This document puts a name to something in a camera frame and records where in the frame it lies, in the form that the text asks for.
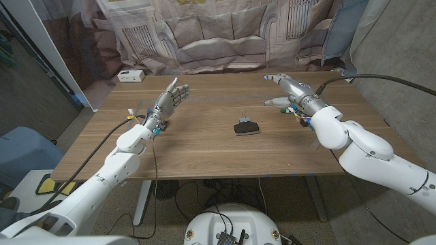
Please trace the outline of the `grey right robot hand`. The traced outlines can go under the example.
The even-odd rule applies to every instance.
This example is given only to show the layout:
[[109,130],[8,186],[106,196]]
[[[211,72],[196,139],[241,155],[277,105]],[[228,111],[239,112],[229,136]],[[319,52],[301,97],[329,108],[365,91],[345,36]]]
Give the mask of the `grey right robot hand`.
[[295,80],[284,73],[266,75],[264,78],[278,84],[288,96],[263,101],[262,105],[289,110],[304,127],[309,126],[311,117],[317,111],[327,106],[326,102],[315,96],[315,92],[308,84]]

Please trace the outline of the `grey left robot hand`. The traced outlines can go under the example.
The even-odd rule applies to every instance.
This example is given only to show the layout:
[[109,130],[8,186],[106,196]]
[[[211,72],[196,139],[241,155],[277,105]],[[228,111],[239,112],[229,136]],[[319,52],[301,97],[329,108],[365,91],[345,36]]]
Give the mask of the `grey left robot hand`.
[[175,78],[158,96],[151,112],[147,116],[143,126],[154,132],[158,126],[173,115],[175,108],[189,96],[189,85],[177,86],[178,78]]

